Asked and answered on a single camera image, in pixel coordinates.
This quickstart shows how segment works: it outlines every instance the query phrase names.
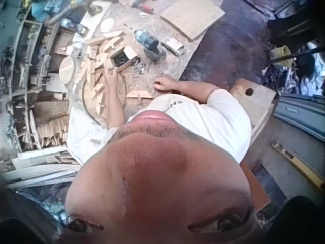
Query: lip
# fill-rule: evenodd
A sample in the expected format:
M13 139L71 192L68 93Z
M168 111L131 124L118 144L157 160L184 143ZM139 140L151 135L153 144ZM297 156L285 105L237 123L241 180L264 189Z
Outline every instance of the lip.
M147 110L139 113L132 119L132 122L143 121L143 120L152 120L152 121L173 121L168 115L164 112L158 110Z

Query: mouth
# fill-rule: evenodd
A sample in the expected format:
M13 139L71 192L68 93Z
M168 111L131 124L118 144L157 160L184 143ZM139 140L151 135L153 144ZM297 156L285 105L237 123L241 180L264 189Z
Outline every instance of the mouth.
M144 112L139 113L137 116L135 116L132 121L137 123L142 122L173 122L174 120L170 118L168 115L166 115L164 112L158 111L158 110L147 110Z

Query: blue cloth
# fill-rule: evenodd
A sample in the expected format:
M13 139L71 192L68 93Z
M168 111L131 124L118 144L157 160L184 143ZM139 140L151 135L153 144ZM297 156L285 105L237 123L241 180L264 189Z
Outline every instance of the blue cloth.
M54 17L70 4L70 0L34 0L31 8L33 17L38 22L44 22L49 17ZM83 7L73 9L66 17L72 23L79 24L86 10Z

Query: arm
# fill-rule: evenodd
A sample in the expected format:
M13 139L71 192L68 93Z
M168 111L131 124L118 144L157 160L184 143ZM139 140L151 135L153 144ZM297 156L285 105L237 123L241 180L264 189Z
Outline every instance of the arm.
M60 13L58 13L57 15L55 15L54 17L50 17L48 16L45 21L43 22L43 24L45 26L51 26L56 24L57 22L61 21L63 18L65 18L68 14L70 14L70 12L73 10L74 8L71 7L71 5L69 4L68 6L65 7L65 9L63 9Z
M110 75L105 65L104 78L106 83L105 108L107 129L121 127L125 123L123 106L117 93L117 74L117 68L115 68L113 70L113 75Z
M191 96L199 103L207 103L208 97L214 90L220 89L218 86L205 82L177 81L170 76L158 77L154 87L157 90L176 90Z

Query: workshop table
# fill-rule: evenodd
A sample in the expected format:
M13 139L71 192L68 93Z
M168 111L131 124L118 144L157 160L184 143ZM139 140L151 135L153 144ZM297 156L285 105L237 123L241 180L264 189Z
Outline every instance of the workshop table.
M147 90L154 97L161 95L161 93L156 91L153 87L155 77L167 74L179 80L205 34L204 32L193 42L190 42L180 32L161 19L160 14L175 1L176 0L146 1L145 4L155 8L155 13L154 15L147 14L146 17L143 18L140 16L141 10L131 8L128 0L120 0L120 2L112 4L102 19L103 21L106 18L113 18L115 25L111 31L122 30L125 32L123 35L123 42L119 43L116 48L122 45L131 46L148 68L148 72L141 75L136 74L134 65L120 72L118 92L120 100L124 105L126 118L129 118L139 109L147 106L151 102L151 99L141 99L139 102L138 99L135 98L126 98L126 95L132 90ZM146 56L143 51L143 46L135 39L134 31L137 29L146 29L160 41L164 41L168 37L173 37L185 46L186 53L180 57L176 57L170 51L163 48L166 50L166 59L159 64L155 64ZM95 31L95 36L98 34L101 34L100 24ZM90 98L92 88L93 87L89 83L86 84L84 100L91 114L94 114L97 101L92 101Z

